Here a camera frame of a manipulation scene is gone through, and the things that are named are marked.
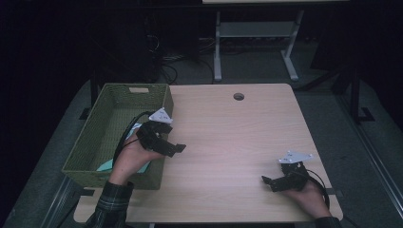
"person's arm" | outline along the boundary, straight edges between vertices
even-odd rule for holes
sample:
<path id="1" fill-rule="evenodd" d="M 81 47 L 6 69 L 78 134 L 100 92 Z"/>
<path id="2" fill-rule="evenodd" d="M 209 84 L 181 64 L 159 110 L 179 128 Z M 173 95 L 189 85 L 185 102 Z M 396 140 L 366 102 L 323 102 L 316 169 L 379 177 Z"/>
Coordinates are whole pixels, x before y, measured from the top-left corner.
<path id="1" fill-rule="evenodd" d="M 327 208 L 320 189 L 310 180 L 301 191 L 286 190 L 282 193 L 295 200 L 302 210 L 312 216 L 317 228 L 341 228 L 338 218 L 332 217 Z"/>
<path id="2" fill-rule="evenodd" d="M 126 211 L 134 188 L 128 179 L 147 162 L 163 155 L 143 149 L 135 132 L 125 141 L 125 147 L 115 161 L 112 173 L 98 200 L 94 214 L 85 227 L 125 227 Z"/>

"hole in table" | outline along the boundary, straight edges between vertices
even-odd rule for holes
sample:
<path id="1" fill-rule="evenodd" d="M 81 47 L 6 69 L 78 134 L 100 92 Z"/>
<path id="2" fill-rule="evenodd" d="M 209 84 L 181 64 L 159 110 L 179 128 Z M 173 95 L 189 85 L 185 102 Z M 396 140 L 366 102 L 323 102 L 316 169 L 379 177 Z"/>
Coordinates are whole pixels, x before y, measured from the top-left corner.
<path id="1" fill-rule="evenodd" d="M 245 98 L 245 96 L 242 93 L 234 94 L 234 99 L 237 101 L 242 101 L 244 98 Z"/>

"person's left hand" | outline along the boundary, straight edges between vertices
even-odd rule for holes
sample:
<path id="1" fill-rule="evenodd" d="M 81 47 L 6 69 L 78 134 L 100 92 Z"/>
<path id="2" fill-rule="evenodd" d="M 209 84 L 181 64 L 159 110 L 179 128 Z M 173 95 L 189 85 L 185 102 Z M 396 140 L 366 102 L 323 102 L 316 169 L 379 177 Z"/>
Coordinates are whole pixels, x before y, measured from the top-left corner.
<path id="1" fill-rule="evenodd" d="M 113 166 L 109 182 L 127 185 L 130 176 L 137 173 L 147 162 L 164 157 L 160 153 L 145 150 L 137 139 L 137 130 L 125 141 L 125 146 Z"/>

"hand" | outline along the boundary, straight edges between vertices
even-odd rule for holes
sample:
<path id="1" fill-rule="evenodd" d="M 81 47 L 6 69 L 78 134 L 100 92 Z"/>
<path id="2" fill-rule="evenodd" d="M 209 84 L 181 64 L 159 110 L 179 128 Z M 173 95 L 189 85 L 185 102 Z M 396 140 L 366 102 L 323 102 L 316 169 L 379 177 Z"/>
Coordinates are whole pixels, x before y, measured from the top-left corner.
<path id="1" fill-rule="evenodd" d="M 308 180 L 301 191 L 286 190 L 282 193 L 295 200 L 298 205 L 314 219 L 331 217 L 329 209 L 323 199 L 320 189 L 310 180 Z"/>
<path id="2" fill-rule="evenodd" d="M 113 166 L 109 182 L 127 185 L 130 176 L 137 173 L 147 162 L 164 157 L 160 153 L 145 150 L 137 139 L 137 130 L 125 141 L 124 148 Z"/>

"shirt cuff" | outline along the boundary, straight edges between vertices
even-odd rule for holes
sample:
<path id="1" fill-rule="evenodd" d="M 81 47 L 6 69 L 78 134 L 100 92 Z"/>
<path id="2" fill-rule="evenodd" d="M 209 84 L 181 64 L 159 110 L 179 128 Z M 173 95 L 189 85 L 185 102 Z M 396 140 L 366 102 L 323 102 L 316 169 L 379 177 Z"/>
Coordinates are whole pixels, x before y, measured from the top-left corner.
<path id="1" fill-rule="evenodd" d="M 127 185 L 117 185 L 107 181 L 97 207 L 109 212 L 127 210 L 133 188 L 134 185 L 131 182 Z"/>
<path id="2" fill-rule="evenodd" d="M 340 221 L 335 217 L 323 217 L 315 220 L 315 226 L 320 228 L 341 228 Z"/>

